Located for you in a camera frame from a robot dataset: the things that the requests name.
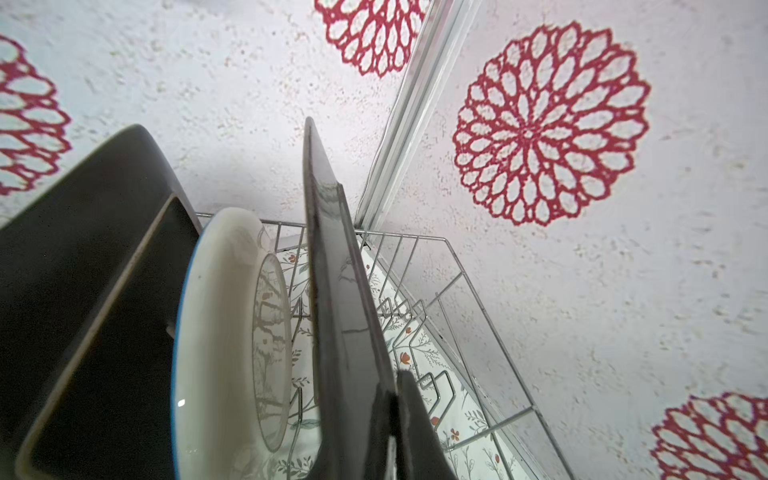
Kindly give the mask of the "black square plate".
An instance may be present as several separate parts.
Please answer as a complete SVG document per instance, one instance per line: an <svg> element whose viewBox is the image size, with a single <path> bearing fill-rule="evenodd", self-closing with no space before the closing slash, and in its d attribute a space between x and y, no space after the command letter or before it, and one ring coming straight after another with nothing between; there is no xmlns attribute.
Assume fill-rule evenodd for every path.
<svg viewBox="0 0 768 480"><path fill-rule="evenodd" d="M312 479L387 479L393 373L344 187L312 118L304 126L309 302L321 445Z"/></svg>
<svg viewBox="0 0 768 480"><path fill-rule="evenodd" d="M1 475L171 479L174 329L200 223L150 133L1 231Z"/></svg>

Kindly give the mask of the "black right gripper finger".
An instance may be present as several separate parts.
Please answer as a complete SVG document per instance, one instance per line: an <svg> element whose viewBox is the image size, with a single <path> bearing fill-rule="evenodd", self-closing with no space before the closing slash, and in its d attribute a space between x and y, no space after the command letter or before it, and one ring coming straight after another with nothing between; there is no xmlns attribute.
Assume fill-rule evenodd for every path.
<svg viewBox="0 0 768 480"><path fill-rule="evenodd" d="M454 480L411 372L397 371L397 389L396 478Z"/></svg>

